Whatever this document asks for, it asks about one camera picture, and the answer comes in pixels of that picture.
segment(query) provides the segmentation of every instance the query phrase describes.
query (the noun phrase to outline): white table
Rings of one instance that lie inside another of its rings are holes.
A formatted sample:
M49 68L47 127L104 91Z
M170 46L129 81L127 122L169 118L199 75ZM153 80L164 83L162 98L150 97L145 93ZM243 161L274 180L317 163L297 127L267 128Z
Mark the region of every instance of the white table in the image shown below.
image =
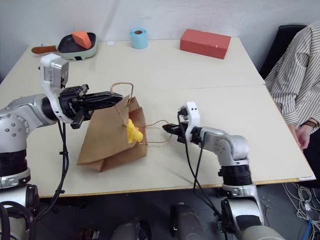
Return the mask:
M132 82L147 124L160 119L176 123L178 108L186 101L195 101L202 126L248 140L250 169L257 183L290 182L313 175L238 38L231 39L224 60L183 52L178 47L178 40L150 41L144 50L132 49L128 42L114 46L100 43L95 57L70 62L68 86L87 83L93 93L108 90L115 82ZM0 108L14 98L42 93L39 62L40 56L28 48L0 85ZM129 92L125 87L116 90L124 95ZM163 144L150 144L145 158L102 173L77 166L87 126L84 122L81 129L67 128L71 159L64 196L192 186L184 145L176 137ZM149 141L168 136L160 127L147 130ZM52 196L62 167L58 126L36 129L27 143L31 183L38 186L41 196ZM193 165L198 154L199 148L192 146ZM216 156L204 151L199 181L204 186L219 186L222 178L218 171Z

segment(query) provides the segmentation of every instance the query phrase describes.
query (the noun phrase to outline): black chair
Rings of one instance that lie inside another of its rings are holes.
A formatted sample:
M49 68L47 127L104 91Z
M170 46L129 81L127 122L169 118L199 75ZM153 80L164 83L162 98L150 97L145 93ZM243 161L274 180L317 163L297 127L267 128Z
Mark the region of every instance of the black chair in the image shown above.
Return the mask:
M286 52L287 47L295 37L297 32L304 29L306 25L282 25L279 26L273 44L266 59L259 71L261 77L265 79L281 56Z

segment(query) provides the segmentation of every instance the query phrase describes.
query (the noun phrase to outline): brown paper bag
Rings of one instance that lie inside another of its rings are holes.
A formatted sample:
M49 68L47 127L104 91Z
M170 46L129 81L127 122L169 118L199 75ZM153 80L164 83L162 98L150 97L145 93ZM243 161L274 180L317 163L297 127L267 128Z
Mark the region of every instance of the brown paper bag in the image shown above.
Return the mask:
M147 155L144 112L137 99L131 96L123 98L113 107L94 112L86 131L78 165L102 172ZM140 143L128 143L126 125L129 118L143 134Z

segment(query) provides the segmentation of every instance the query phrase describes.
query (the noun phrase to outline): blue roll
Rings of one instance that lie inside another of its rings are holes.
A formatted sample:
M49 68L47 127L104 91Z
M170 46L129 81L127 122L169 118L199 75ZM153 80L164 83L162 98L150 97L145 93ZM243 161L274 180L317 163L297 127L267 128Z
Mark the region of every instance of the blue roll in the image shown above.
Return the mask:
M143 28L134 28L130 31L131 45L134 49L148 47L148 33Z

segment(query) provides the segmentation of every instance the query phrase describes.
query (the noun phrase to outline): hand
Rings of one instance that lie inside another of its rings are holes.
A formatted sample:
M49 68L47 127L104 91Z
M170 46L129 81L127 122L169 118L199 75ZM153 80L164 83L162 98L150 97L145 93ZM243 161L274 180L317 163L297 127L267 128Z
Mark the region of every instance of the hand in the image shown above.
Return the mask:
M311 126L302 125L298 130L295 131L302 150L308 147L312 130L313 128Z
M297 134L296 134L296 125L295 124L289 124L288 125L289 129L290 129L290 132L294 138L294 140L296 141L296 143L298 144L299 148L301 148L301 144L298 140L298 137L297 137Z

